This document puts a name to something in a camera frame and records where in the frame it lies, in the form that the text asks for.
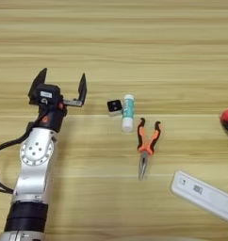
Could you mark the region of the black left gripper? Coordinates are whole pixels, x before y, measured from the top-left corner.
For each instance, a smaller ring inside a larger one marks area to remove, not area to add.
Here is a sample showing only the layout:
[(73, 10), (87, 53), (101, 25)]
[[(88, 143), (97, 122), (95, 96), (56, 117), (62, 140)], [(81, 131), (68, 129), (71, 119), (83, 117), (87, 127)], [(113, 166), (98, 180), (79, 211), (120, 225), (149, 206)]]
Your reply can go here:
[[(28, 98), (30, 104), (36, 103), (36, 88), (39, 84), (45, 82), (47, 69), (41, 70), (34, 81), (32, 82), (31, 88), (28, 92)], [(78, 87), (78, 98), (72, 100), (64, 100), (63, 103), (58, 104), (40, 104), (39, 115), (34, 124), (35, 127), (49, 129), (55, 132), (59, 132), (63, 118), (67, 115), (68, 106), (82, 107), (86, 101), (87, 96), (87, 80), (86, 75), (82, 74)]]

